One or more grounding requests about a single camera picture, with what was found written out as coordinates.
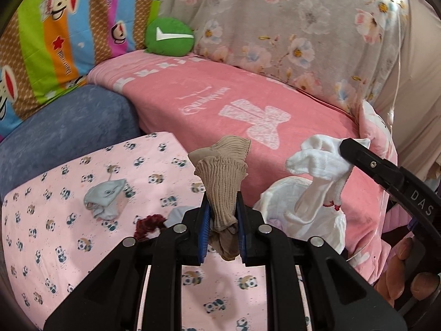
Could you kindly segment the right human hand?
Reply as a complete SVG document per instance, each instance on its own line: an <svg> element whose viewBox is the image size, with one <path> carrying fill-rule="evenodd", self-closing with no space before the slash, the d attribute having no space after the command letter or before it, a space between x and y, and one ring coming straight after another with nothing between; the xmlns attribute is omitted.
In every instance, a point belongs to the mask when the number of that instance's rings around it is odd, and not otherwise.
<svg viewBox="0 0 441 331"><path fill-rule="evenodd" d="M396 254L390 259L386 271L374 285L374 289L394 306L395 301L403 294L405 289L405 261L413 251L413 239L403 239L396 249ZM440 278L432 273L419 273L411 283L410 290L417 300L424 300L431 296L438 288Z"/></svg>

